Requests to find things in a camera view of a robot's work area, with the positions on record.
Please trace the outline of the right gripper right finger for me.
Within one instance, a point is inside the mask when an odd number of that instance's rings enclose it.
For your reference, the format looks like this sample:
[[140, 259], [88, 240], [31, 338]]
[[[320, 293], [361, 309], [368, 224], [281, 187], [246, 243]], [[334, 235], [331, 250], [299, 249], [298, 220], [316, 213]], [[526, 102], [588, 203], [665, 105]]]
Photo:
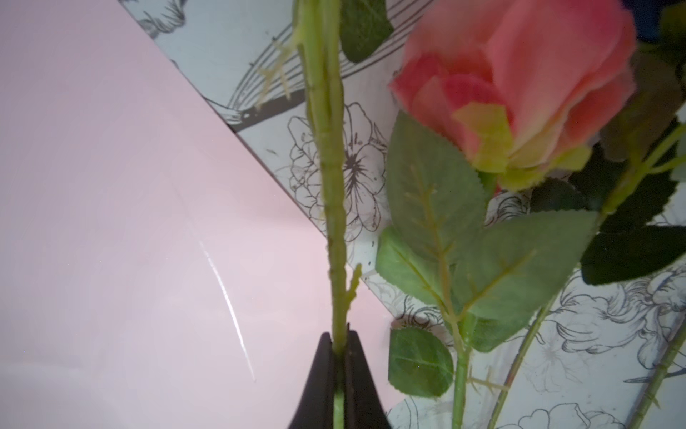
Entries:
[[348, 331], [344, 353], [346, 429], [391, 429], [356, 331]]

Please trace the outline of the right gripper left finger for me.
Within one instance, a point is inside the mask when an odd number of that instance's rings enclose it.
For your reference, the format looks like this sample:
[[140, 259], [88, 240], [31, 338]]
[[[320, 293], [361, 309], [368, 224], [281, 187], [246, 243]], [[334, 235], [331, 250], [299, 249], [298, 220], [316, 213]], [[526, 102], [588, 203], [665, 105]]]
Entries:
[[332, 338], [324, 332], [289, 429], [332, 429], [335, 387], [336, 359]]

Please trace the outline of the white fake rose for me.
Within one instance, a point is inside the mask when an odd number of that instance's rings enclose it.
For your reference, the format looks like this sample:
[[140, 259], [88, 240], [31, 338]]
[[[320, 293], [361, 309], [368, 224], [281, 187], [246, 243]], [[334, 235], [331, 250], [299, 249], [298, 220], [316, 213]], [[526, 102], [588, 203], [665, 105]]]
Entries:
[[323, 210], [325, 215], [332, 296], [332, 350], [336, 359], [333, 428], [344, 427], [344, 353], [351, 330], [347, 316], [357, 296], [362, 268], [348, 276], [347, 228], [344, 209], [343, 163], [344, 93], [339, 65], [341, 3], [339, 1], [296, 1], [293, 4], [293, 32], [280, 47], [277, 63], [263, 72], [266, 80], [282, 70], [283, 62], [297, 52], [305, 75], [307, 119], [320, 157]]

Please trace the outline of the small pink fake rose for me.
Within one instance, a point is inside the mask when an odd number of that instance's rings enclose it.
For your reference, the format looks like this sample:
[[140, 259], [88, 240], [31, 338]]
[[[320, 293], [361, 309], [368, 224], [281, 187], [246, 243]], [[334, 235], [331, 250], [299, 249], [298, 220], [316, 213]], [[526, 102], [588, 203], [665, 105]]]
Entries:
[[669, 378], [685, 375], [685, 315], [677, 317], [675, 324], [665, 330], [657, 325], [653, 332], [641, 330], [638, 337], [642, 345], [636, 360], [643, 375], [623, 380], [624, 384], [639, 386], [639, 393], [630, 408], [625, 428], [641, 428], [652, 409], [661, 409], [658, 400], [660, 388]]

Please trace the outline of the pink orange fake rose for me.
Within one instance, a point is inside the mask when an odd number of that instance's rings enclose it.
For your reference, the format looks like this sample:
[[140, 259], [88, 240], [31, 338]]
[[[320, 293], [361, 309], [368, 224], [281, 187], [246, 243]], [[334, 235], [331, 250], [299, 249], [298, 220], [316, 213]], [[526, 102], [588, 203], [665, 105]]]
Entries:
[[620, 1], [435, 1], [391, 91], [402, 111], [387, 159], [390, 283], [441, 309], [457, 352], [452, 425], [474, 351], [496, 348], [565, 285], [594, 231], [587, 209], [486, 226], [493, 194], [577, 172], [635, 89]]

